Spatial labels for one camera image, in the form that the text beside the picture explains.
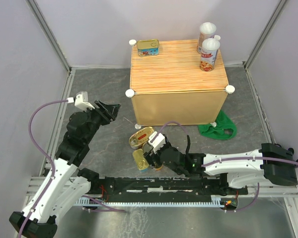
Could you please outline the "gold oval fish tin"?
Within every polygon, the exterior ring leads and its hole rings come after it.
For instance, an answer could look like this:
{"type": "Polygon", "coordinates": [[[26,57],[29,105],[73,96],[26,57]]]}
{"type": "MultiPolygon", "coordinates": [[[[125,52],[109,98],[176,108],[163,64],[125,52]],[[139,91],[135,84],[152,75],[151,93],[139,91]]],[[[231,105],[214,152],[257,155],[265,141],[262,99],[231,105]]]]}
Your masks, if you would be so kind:
{"type": "Polygon", "coordinates": [[[153,151],[153,147],[147,142],[143,145],[144,158],[155,170],[160,170],[163,166],[160,157],[153,151]]]}

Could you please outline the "oval red fish tin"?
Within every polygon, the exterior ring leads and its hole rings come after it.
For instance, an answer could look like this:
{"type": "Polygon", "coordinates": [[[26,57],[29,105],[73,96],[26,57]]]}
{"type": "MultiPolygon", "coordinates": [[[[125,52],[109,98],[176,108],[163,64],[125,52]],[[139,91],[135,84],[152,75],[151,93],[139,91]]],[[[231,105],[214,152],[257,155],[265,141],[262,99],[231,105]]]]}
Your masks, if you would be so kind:
{"type": "Polygon", "coordinates": [[[151,126],[144,127],[129,138],[129,145],[132,149],[139,149],[146,143],[153,134],[154,129],[151,126]]]}

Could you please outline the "wooden cube cabinet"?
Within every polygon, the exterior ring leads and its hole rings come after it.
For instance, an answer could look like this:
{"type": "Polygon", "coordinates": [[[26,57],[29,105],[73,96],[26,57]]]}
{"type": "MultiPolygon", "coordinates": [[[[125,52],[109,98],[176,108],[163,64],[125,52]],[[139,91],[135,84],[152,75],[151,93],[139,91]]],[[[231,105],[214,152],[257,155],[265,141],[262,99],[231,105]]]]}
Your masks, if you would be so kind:
{"type": "Polygon", "coordinates": [[[229,84],[221,53],[215,69],[202,71],[197,40],[160,41],[158,54],[139,54],[137,41],[130,40],[131,99],[137,124],[182,125],[215,122],[227,96],[235,91],[229,84]]]}

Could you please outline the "blue rectangular luncheon meat tin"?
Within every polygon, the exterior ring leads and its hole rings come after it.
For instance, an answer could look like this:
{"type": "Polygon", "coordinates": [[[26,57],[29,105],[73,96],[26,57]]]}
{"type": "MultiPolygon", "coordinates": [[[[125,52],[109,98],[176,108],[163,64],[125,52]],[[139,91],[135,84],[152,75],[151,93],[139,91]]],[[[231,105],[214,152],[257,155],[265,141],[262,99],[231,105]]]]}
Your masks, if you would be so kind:
{"type": "Polygon", "coordinates": [[[156,56],[159,54],[159,40],[139,40],[137,41],[137,50],[138,56],[147,57],[147,56],[156,56]]]}

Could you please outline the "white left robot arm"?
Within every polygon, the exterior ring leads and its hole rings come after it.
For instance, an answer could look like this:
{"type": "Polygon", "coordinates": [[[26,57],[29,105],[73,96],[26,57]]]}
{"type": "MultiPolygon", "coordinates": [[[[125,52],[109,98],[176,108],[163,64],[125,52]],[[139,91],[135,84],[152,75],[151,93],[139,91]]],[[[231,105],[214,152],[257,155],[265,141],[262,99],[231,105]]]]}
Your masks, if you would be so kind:
{"type": "Polygon", "coordinates": [[[61,100],[61,103],[74,104],[80,111],[70,116],[55,158],[51,158],[33,141],[50,162],[51,169],[32,200],[22,211],[13,212],[9,218],[18,237],[52,238],[58,222],[74,203],[87,192],[96,193],[100,188],[100,181],[96,179],[98,173],[88,170],[75,179],[73,188],[62,191],[89,152],[88,145],[96,132],[116,119],[120,105],[108,105],[101,101],[91,104],[73,97],[61,100]]]}

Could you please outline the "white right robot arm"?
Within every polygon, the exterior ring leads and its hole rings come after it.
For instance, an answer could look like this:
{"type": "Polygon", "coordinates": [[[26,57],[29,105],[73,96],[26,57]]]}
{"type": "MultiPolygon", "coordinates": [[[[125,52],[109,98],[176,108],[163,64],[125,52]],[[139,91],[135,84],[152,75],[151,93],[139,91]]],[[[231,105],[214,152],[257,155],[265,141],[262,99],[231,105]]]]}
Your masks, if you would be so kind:
{"type": "Polygon", "coordinates": [[[253,151],[215,155],[181,153],[169,142],[158,149],[146,143],[143,152],[144,158],[155,168],[166,166],[187,178],[224,176],[218,181],[218,188],[224,194],[266,181],[280,186],[298,184],[298,160],[293,159],[294,150],[285,149],[279,144],[263,143],[260,149],[253,151]]]}

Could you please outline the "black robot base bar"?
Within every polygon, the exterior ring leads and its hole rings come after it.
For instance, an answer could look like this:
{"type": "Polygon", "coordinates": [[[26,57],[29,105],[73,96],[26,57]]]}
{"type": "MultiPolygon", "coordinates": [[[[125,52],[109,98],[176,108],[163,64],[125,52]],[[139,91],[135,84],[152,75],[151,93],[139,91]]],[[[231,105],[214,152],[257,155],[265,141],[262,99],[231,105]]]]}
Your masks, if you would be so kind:
{"type": "Polygon", "coordinates": [[[100,178],[88,195],[99,194],[107,202],[210,202],[212,195],[247,195],[247,187],[230,188],[219,178],[100,178]]]}

